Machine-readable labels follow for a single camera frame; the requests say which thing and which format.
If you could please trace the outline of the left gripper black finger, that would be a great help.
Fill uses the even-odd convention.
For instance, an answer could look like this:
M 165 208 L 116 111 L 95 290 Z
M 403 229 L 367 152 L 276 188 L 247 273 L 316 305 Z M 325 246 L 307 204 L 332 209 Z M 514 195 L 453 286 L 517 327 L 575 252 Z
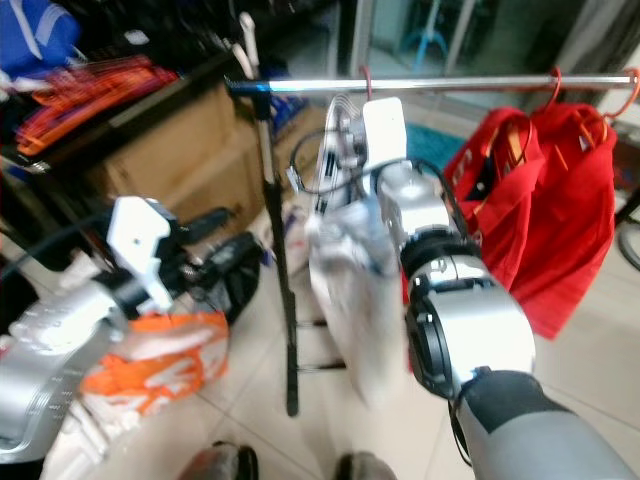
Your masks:
M 202 212 L 180 228 L 180 243 L 195 244 L 210 237 L 216 230 L 223 228 L 233 216 L 233 211 L 228 207 L 214 207 Z
M 241 232 L 225 239 L 210 253 L 214 283 L 210 306 L 236 323 L 259 288 L 260 262 L 264 250 L 256 236 Z

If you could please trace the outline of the light grey jeans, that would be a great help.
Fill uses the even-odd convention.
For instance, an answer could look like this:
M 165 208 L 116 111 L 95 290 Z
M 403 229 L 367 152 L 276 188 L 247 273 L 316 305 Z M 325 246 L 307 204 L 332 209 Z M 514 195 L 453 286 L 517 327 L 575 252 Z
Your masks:
M 401 265 L 372 192 L 372 169 L 346 166 L 346 123 L 360 105 L 334 97 L 325 113 L 306 224 L 308 274 L 358 398 L 374 410 L 404 380 Z

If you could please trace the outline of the white plastic hanger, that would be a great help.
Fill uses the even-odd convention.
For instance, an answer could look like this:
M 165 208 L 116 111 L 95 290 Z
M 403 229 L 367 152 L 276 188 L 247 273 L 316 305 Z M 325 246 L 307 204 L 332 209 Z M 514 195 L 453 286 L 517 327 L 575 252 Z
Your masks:
M 242 12 L 239 14 L 239 26 L 242 28 L 243 41 L 238 45 L 237 58 L 242 65 L 244 76 L 248 81 L 257 81 L 261 70 L 259 65 L 259 49 L 257 49 L 256 28 L 251 14 Z M 250 100 L 253 105 L 253 118 L 255 118 L 257 133 L 259 133 L 259 150 L 262 164 L 262 196 L 265 207 L 269 212 L 278 212 L 276 206 L 275 168 L 273 165 L 273 136 L 271 136 L 269 119 L 269 96 L 264 93 L 252 93 Z

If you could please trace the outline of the orange hanger bundle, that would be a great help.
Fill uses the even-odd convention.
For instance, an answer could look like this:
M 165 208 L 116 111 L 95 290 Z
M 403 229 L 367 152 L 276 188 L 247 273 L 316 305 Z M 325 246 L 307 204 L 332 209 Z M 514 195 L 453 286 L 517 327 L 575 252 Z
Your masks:
M 40 154 L 96 115 L 142 99 L 179 78 L 145 55 L 55 70 L 47 78 L 50 87 L 33 92 L 38 109 L 15 132 L 17 150 Z

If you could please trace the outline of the orange plastic hanger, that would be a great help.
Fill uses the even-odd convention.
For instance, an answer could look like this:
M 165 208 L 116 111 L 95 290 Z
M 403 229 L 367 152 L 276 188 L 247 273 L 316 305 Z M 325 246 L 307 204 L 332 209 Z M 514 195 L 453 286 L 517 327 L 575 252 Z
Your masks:
M 637 97 L 640 97 L 640 67 L 630 67 L 627 73 L 630 76 L 630 91 L 627 99 L 622 102 L 621 108 L 611 114 L 613 119 L 620 119 L 635 104 Z

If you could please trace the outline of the metal clothes rack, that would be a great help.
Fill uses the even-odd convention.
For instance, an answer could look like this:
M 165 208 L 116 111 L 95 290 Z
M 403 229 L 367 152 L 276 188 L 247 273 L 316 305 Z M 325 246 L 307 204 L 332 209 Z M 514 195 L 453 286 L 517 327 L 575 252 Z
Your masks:
M 426 78 L 375 78 L 372 88 L 375 92 L 447 92 L 447 91 L 552 91 L 553 79 L 545 76 L 452 76 Z M 365 93 L 362 79 L 229 79 L 227 88 L 230 96 L 250 97 L 252 93 L 264 95 L 306 95 L 306 93 Z M 605 74 L 581 74 L 581 76 L 563 76 L 563 88 L 566 90 L 589 91 L 630 91 L 630 76 L 625 72 L 616 76 Z M 285 411 L 294 417 L 300 412 L 300 374 L 301 372 L 320 372 L 342 369 L 340 364 L 303 367 L 298 362 L 298 324 L 296 298 L 289 280 L 288 262 L 285 257 L 285 228 L 282 219 L 283 186 L 282 173 L 273 150 L 273 132 L 271 132 L 271 152 L 275 168 L 278 195 L 278 212 L 268 212 L 271 228 L 271 252 L 274 253 L 278 291 L 282 298 L 282 310 L 285 325 Z

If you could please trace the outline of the blue floor mat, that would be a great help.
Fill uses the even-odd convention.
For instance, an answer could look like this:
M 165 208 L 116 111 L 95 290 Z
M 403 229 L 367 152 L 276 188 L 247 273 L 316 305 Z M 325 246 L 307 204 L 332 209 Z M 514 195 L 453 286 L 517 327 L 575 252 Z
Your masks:
M 407 124 L 407 154 L 444 170 L 454 155 L 465 146 L 465 138 L 435 131 L 419 124 Z

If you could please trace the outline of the plain brown cardboard box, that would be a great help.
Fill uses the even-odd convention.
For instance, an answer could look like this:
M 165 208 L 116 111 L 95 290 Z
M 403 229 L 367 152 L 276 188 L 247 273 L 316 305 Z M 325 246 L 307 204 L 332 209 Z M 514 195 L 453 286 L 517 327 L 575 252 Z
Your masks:
M 138 195 L 174 207 L 216 170 L 255 146 L 250 120 L 223 87 L 198 96 L 87 174 L 101 195 Z

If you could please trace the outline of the orange plastic bag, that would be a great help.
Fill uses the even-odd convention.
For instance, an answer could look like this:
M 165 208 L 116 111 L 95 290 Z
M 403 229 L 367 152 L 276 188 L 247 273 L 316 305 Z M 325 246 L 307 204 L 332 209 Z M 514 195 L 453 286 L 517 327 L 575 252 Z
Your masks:
M 84 376 L 87 401 L 145 416 L 192 396 L 228 370 L 230 326 L 223 312 L 143 315 L 124 342 Z

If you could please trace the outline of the red shirt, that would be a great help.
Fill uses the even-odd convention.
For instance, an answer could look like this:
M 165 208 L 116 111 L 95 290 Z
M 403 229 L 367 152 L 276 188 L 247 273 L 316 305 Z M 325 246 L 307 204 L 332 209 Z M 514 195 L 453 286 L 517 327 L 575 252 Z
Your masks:
M 618 136 L 594 106 L 580 102 L 535 111 L 532 124 L 547 160 L 532 191 L 524 256 L 511 292 L 532 330 L 554 340 L 611 248 Z
M 489 111 L 443 172 L 463 232 L 490 274 L 516 297 L 530 297 L 575 270 L 561 221 L 538 205 L 550 191 L 543 178 L 550 123 L 570 110 L 552 104 L 531 114 Z

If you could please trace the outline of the grey robot left leg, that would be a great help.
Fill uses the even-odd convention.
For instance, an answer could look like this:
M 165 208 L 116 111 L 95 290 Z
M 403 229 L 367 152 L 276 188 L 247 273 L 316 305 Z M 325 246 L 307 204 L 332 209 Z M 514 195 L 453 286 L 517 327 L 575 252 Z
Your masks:
M 216 442 L 198 452 L 178 480 L 259 480 L 259 457 L 250 445 Z

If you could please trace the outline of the glass sliding door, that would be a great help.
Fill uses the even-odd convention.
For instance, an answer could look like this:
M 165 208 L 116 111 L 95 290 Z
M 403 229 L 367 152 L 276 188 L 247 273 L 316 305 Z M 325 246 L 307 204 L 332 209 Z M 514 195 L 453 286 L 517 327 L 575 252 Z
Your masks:
M 447 58 L 413 70 L 411 29 L 439 24 Z M 357 0 L 347 70 L 392 76 L 617 72 L 640 45 L 640 0 Z

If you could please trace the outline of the black table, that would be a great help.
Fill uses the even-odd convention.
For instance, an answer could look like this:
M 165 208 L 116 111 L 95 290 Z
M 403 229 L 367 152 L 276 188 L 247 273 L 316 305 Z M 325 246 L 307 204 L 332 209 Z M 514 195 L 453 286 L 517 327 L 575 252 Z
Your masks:
M 50 90 L 6 102 L 8 154 L 31 172 L 87 172 L 170 116 L 237 76 L 233 44 L 191 67 L 170 68 L 145 55 L 55 70 Z

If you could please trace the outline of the grey robot right leg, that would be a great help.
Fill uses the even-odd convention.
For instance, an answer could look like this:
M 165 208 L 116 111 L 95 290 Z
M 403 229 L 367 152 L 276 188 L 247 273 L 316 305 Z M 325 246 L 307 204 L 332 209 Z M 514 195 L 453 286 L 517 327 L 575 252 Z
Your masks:
M 398 480 L 384 460 L 367 451 L 343 454 L 335 466 L 332 480 Z

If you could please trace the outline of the blue white jersey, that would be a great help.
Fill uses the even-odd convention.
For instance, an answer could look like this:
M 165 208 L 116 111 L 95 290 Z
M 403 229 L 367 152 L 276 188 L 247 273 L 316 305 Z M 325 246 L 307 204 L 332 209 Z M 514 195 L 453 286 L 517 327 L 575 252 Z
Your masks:
M 0 0 L 0 70 L 38 81 L 78 58 L 81 24 L 54 0 Z

